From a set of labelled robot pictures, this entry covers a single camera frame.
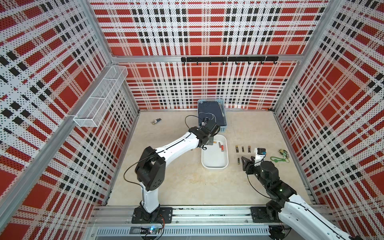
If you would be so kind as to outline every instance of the aluminum frame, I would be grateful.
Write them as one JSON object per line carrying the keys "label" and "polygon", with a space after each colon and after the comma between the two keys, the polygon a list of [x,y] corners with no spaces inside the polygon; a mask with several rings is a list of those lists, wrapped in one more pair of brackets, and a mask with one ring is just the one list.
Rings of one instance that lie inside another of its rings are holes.
{"label": "aluminum frame", "polygon": [[104,52],[105,57],[108,60],[108,63],[113,63],[110,48],[108,46],[107,40],[104,37],[104,34],[101,31],[99,23],[96,19],[96,15],[94,14],[94,12],[92,10],[91,4],[89,3],[88,0],[80,0],[79,2],[81,4],[81,6],[83,7],[84,14],[85,14],[86,19],[88,20],[88,23],[92,26],[92,28],[95,32],[96,38],[100,43],[100,46]]}
{"label": "aluminum frame", "polygon": [[131,126],[131,129],[129,130],[129,133],[128,133],[128,138],[127,138],[127,140],[126,140],[126,142],[124,144],[124,147],[123,147],[123,149],[121,151],[120,158],[119,158],[117,166],[116,166],[115,174],[112,176],[111,183],[108,186],[107,194],[106,194],[106,197],[104,198],[104,200],[102,202],[102,205],[106,205],[108,203],[108,200],[109,200],[109,197],[111,195],[113,186],[115,185],[116,179],[117,179],[117,177],[119,175],[119,171],[121,169],[121,164],[122,164],[122,162],[123,162],[123,160],[125,158],[125,154],[127,153],[127,150],[128,150],[128,147],[129,147],[129,143],[131,142],[133,133],[135,131],[137,121],[139,120],[139,115],[140,115],[140,113],[136,113],[135,119],[134,119],[134,121],[132,123],[132,126]]}
{"label": "aluminum frame", "polygon": [[89,87],[88,91],[80,98],[79,102],[73,110],[66,116],[57,130],[53,133],[47,143],[42,147],[36,155],[35,160],[28,168],[23,171],[16,183],[12,186],[8,194],[0,201],[0,229],[4,229],[9,222],[10,218],[17,211],[19,206],[23,203],[25,197],[29,194],[31,189],[39,180],[41,174],[45,171],[51,159],[59,151],[65,139],[69,136],[72,129],[76,126],[74,119],[85,101],[89,98],[93,90],[101,82],[107,71],[108,66],[103,69],[93,84]]}
{"label": "aluminum frame", "polygon": [[[174,209],[172,223],[167,224],[168,227],[233,226],[246,228],[249,226],[280,225],[279,222],[253,223],[250,208],[265,207],[265,205],[170,205],[164,207],[172,207]],[[323,215],[327,220],[337,224],[332,215],[332,211],[327,205],[311,205],[311,207]],[[96,239],[96,237],[99,236],[99,229],[106,227],[125,229],[127,227],[135,226],[160,226],[160,224],[132,224],[131,219],[135,208],[136,206],[95,207],[83,239]]]}
{"label": "aluminum frame", "polygon": [[[289,138],[288,138],[288,135],[287,133],[285,132],[284,128],[283,128],[283,125],[281,124],[279,118],[276,116],[275,113],[273,113],[273,116],[275,117],[275,120],[276,120],[276,123],[277,123],[277,126],[279,126],[279,129],[280,129],[280,132],[283,136],[283,139],[285,141],[285,144],[287,145],[287,148],[288,148],[288,151],[289,152],[295,152],[293,147],[292,147],[292,144],[291,142],[289,141]],[[305,175],[304,173],[304,169],[301,167],[301,164],[300,164],[300,161],[299,159],[297,158],[296,154],[291,154],[291,158],[293,159],[293,162],[295,163],[295,166],[297,168],[297,172],[299,173],[300,175],[300,178],[301,178],[301,181],[303,182],[304,184],[304,187],[307,189],[307,193],[310,197],[310,199],[319,204],[319,199],[317,198],[313,188],[311,187],[311,184],[307,178],[307,176]]]}
{"label": "aluminum frame", "polygon": [[305,66],[307,66],[308,61],[311,61],[311,54],[316,49],[318,43],[321,41],[321,36],[329,25],[333,15],[339,8],[341,2],[342,1],[340,0],[330,0],[330,3],[325,8],[325,12],[323,13],[322,18],[320,19],[317,27],[315,28],[311,40],[308,42],[304,50],[302,61],[300,61],[299,65],[296,66],[293,70],[291,76],[289,77],[286,83],[284,90],[281,92],[279,99],[277,99],[277,102],[273,108],[275,111],[278,111],[283,105],[283,102],[286,100],[289,91],[291,90],[293,85],[298,81],[298,78],[300,77],[302,71],[305,70]]}

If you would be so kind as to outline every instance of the green key ring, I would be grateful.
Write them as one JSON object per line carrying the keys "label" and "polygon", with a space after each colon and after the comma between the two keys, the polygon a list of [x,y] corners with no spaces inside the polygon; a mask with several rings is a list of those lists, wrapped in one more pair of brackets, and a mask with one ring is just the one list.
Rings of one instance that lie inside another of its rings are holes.
{"label": "green key ring", "polygon": [[270,157],[271,161],[273,162],[289,162],[289,159],[280,158],[280,157]]}

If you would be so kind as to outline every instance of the white plastic tray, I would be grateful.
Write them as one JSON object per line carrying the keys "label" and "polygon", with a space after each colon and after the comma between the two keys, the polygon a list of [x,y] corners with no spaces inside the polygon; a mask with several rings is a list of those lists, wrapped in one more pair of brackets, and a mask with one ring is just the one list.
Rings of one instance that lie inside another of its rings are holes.
{"label": "white plastic tray", "polygon": [[[227,139],[223,135],[214,136],[213,145],[205,145],[206,150],[201,151],[201,163],[209,170],[222,170],[228,166]],[[219,148],[218,143],[224,145],[224,152]]]}

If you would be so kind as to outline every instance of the black mounting plate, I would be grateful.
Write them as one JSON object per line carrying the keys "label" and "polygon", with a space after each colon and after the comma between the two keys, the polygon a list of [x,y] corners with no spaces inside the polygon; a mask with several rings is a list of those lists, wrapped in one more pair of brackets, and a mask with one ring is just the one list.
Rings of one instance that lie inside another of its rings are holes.
{"label": "black mounting plate", "polygon": [[266,207],[251,207],[251,216],[254,223],[274,222],[266,216]]}
{"label": "black mounting plate", "polygon": [[[133,224],[150,223],[149,221],[146,221],[142,218],[143,215],[141,213],[141,210],[142,210],[141,207],[137,207],[133,211],[132,221],[131,221]],[[161,221],[162,217],[163,217],[165,223],[171,223],[172,222],[172,212],[173,212],[172,207],[161,207],[159,210],[159,214],[158,214],[158,220]]]}

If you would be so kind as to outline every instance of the cable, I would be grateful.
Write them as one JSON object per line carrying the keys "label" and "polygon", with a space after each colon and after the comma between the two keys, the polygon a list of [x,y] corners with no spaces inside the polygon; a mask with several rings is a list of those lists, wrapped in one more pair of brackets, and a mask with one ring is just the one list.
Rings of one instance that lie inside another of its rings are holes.
{"label": "cable", "polygon": [[265,159],[265,156],[266,155],[264,155],[264,157],[263,157],[263,159],[262,160],[260,160],[260,161],[258,161],[258,162],[255,162],[254,164],[256,164],[256,163],[259,163],[259,162],[262,162],[262,161],[264,161],[264,159]]}
{"label": "cable", "polygon": [[216,136],[220,132],[220,130],[221,130],[221,127],[218,125],[217,132],[214,135],[212,135],[212,137]]}
{"label": "cable", "polygon": [[211,120],[213,120],[214,117],[215,117],[215,122],[217,122],[217,121],[216,121],[217,118],[216,118],[216,116],[215,116],[213,113],[204,113],[204,114],[212,114],[212,119],[211,119]]}
{"label": "cable", "polygon": [[273,221],[272,219],[270,219],[268,215],[266,216],[266,218],[268,218],[268,220],[271,222],[276,222],[276,221]]}
{"label": "cable", "polygon": [[182,141],[184,141],[184,140],[186,140],[190,135],[191,135],[192,133],[189,133],[189,135],[186,137],[186,138],[183,138],[183,139],[181,139],[179,142],[177,142],[177,143],[175,143],[175,144],[173,144],[172,146],[170,146],[170,147],[167,147],[166,148],[166,150],[168,150],[169,148],[171,148],[171,147],[173,147],[173,146],[175,146],[176,144],[178,144],[178,143],[181,143]]}
{"label": "cable", "polygon": [[143,158],[143,159],[141,159],[141,160],[135,162],[134,164],[132,164],[129,168],[127,168],[127,170],[125,170],[125,172],[124,172],[124,174],[123,174],[123,176],[122,176],[122,177],[124,178],[125,181],[130,182],[130,183],[133,183],[133,184],[136,184],[136,185],[139,185],[139,186],[141,187],[141,194],[142,194],[142,200],[143,200],[143,202],[144,202],[144,188],[143,188],[143,186],[140,185],[140,184],[138,184],[138,183],[136,183],[136,182],[128,181],[128,180],[125,178],[125,174],[126,174],[127,171],[128,171],[132,166],[134,166],[135,164],[138,164],[139,162],[144,161],[144,160],[148,159],[149,157],[151,157],[152,154],[153,154],[154,152],[156,152],[156,150],[153,151],[153,152],[151,152],[151,153],[149,154],[148,157],[145,157],[145,158]]}
{"label": "cable", "polygon": [[159,240],[159,239],[162,237],[162,235],[164,234],[164,232],[165,232],[165,229],[164,229],[164,227],[165,227],[165,225],[166,225],[166,224],[165,224],[165,220],[164,220],[164,217],[163,217],[161,214],[160,214],[160,217],[163,218],[163,223],[164,223],[164,224],[162,224],[161,222],[159,222],[159,223],[162,225],[162,228],[161,228],[161,229],[162,229],[162,232],[161,232],[160,237],[159,237],[158,239],[156,239],[156,240]]}
{"label": "cable", "polygon": [[289,232],[287,233],[287,235],[285,235],[284,238],[286,238],[288,236],[288,234],[291,232],[292,228],[289,230]]}
{"label": "cable", "polygon": [[311,212],[309,209],[307,209],[305,206],[301,205],[301,204],[298,204],[297,202],[291,202],[291,201],[287,201],[287,200],[278,200],[278,199],[273,199],[273,198],[270,198],[270,197],[267,197],[266,195],[260,193],[258,190],[256,190],[256,188],[253,187],[253,185],[251,184],[251,182],[249,181],[249,177],[248,177],[248,174],[247,174],[247,178],[248,178],[248,182],[249,184],[251,185],[251,187],[256,191],[258,192],[261,196],[263,197],[266,197],[266,198],[269,198],[269,199],[272,199],[272,200],[275,200],[275,201],[284,201],[284,202],[290,202],[290,203],[293,203],[293,204],[297,204],[299,206],[302,206],[304,208],[304,210],[310,212],[314,217],[316,217],[319,221],[321,221],[324,225],[326,225],[330,230],[332,230],[332,232],[334,232],[337,237],[340,237],[344,240],[346,240],[345,238],[343,238],[341,235],[339,235],[337,232],[335,232],[330,226],[328,226],[327,224],[325,224],[325,222],[323,222],[321,219],[319,219],[313,212]]}
{"label": "cable", "polygon": [[258,218],[258,219],[263,219],[263,218],[267,217],[267,215],[268,215],[268,214],[265,214],[264,216],[260,217],[260,216],[259,216],[259,212],[257,212],[257,218]]}
{"label": "cable", "polygon": [[187,125],[187,117],[189,117],[189,116],[194,116],[194,117],[197,117],[197,118],[199,118],[198,116],[195,116],[195,115],[188,115],[188,116],[186,116],[185,117],[185,119],[184,119],[184,122],[185,122],[185,124]]}

